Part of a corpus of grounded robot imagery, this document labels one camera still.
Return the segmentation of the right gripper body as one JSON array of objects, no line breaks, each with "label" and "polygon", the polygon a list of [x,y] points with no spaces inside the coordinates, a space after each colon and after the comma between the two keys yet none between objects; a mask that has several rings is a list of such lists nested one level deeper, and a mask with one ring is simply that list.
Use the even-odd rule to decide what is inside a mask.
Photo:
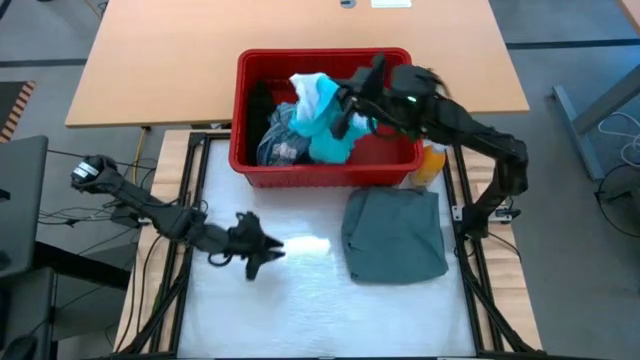
[{"label": "right gripper body", "polygon": [[390,86],[384,85],[383,94],[379,98],[364,98],[361,87],[370,69],[357,68],[348,79],[348,97],[357,99],[353,115],[364,117],[371,131],[374,131],[374,120],[395,131],[415,131],[416,69],[393,68]]}]

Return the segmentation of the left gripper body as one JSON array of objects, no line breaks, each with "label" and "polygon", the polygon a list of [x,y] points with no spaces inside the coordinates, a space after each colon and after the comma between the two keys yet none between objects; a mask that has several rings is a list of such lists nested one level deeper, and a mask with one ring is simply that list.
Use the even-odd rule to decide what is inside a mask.
[{"label": "left gripper body", "polygon": [[227,254],[245,259],[254,253],[268,251],[264,246],[264,231],[260,220],[253,212],[237,212],[237,225],[228,229]]}]

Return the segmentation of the turquoise garment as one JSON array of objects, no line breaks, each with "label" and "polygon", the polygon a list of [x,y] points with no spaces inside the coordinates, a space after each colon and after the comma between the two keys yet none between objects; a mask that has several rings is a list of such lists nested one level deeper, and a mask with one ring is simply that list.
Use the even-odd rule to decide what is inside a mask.
[{"label": "turquoise garment", "polygon": [[325,73],[294,74],[289,81],[298,97],[289,128],[310,140],[309,155],[314,161],[346,163],[356,142],[377,128],[377,120],[353,113],[348,119],[346,134],[336,139],[331,126],[344,115],[337,99],[339,85]]}]

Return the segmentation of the grey garment with label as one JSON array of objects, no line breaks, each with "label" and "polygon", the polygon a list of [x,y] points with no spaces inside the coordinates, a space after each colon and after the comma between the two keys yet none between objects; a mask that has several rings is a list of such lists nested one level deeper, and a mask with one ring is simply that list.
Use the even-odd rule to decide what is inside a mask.
[{"label": "grey garment with label", "polygon": [[295,119],[296,106],[281,103],[269,115],[269,128],[260,140],[256,150],[258,166],[290,166],[308,164],[310,139],[289,128]]}]

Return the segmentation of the grey-teal shirt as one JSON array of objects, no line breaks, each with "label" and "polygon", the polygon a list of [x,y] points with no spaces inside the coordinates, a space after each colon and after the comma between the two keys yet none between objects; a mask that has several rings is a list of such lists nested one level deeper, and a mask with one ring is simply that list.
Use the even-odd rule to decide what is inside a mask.
[{"label": "grey-teal shirt", "polygon": [[359,283],[408,285],[449,270],[439,195],[425,189],[355,190],[340,235],[349,275]]}]

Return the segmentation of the red plastic bin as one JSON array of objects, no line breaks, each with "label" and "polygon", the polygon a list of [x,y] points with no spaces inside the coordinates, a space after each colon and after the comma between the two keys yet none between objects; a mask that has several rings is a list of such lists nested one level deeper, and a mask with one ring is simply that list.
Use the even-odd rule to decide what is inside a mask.
[{"label": "red plastic bin", "polygon": [[409,64],[411,56],[401,48],[251,49],[238,58],[229,164],[254,187],[393,186],[416,170],[423,159],[423,145],[396,135],[386,125],[379,134],[358,140],[348,161],[341,165],[301,164],[251,166],[247,163],[246,109],[250,89],[263,81],[276,105],[297,99],[289,77],[295,73],[323,72],[332,78],[351,77],[357,68],[370,66],[383,53],[388,69]]}]

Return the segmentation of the orange spray bottle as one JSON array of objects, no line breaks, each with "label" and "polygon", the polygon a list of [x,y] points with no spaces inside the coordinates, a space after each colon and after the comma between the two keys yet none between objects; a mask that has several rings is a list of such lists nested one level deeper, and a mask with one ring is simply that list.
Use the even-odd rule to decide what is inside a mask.
[{"label": "orange spray bottle", "polygon": [[420,167],[410,175],[414,186],[428,186],[442,171],[446,162],[446,146],[430,144],[423,147],[423,161]]}]

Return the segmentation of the black garment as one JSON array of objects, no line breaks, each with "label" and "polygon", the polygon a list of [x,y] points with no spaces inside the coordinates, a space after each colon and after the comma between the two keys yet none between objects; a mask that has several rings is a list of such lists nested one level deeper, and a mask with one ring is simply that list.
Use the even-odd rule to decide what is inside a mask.
[{"label": "black garment", "polygon": [[263,81],[258,81],[249,91],[246,109],[246,145],[247,163],[257,165],[257,148],[263,136],[270,128],[269,117],[276,104],[272,93]]}]

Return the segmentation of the light wooden desk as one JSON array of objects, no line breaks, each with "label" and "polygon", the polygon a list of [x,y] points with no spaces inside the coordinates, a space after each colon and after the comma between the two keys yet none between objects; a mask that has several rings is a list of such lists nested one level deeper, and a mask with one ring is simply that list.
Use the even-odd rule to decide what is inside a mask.
[{"label": "light wooden desk", "polygon": [[472,113],[529,108],[489,0],[110,0],[66,125],[227,120],[244,51],[355,47],[406,50]]}]

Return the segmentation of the grey metal desk leg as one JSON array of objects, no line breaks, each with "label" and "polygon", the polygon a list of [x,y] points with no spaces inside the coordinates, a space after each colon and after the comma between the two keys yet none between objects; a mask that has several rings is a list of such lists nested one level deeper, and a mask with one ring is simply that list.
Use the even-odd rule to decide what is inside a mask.
[{"label": "grey metal desk leg", "polygon": [[557,107],[560,120],[568,132],[574,150],[580,155],[592,180],[603,179],[604,172],[588,137],[588,132],[638,95],[640,95],[640,65],[633,68],[580,113],[575,110],[561,85],[552,87],[551,98]]}]

